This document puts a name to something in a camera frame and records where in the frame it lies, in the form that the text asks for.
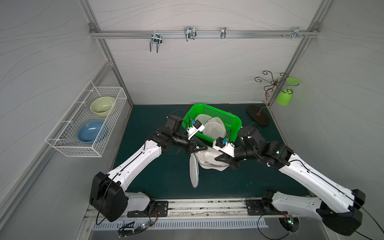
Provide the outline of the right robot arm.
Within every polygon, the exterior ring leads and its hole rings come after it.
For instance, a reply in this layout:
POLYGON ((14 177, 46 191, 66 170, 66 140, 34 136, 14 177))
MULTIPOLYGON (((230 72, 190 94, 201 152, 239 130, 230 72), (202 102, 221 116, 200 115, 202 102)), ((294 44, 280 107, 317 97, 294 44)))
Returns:
POLYGON ((338 185, 307 164, 291 148, 277 141, 267 142, 256 128, 241 129, 239 137, 240 147, 223 138, 213 142, 213 148, 222 152, 216 161, 237 168, 241 161, 257 160, 291 177, 314 194, 314 197, 299 197, 269 190, 260 201, 265 212, 310 217, 343 236, 351 236, 361 226, 364 192, 338 185))

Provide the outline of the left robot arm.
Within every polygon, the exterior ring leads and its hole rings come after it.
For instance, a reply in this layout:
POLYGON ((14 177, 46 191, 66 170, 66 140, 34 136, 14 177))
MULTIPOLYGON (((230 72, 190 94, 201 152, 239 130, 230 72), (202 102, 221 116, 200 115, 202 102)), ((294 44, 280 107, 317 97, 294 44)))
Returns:
POLYGON ((128 206, 125 191, 129 185, 168 147, 179 147, 187 154, 208 149, 207 145, 195 137, 205 126, 200 121, 192 121, 188 134, 184 135, 180 133, 182 122, 179 116, 169 116, 166 124, 150 134, 145 143, 125 162, 106 174, 99 172, 94 176, 89 203, 99 215, 103 215, 109 222, 116 221, 128 206))

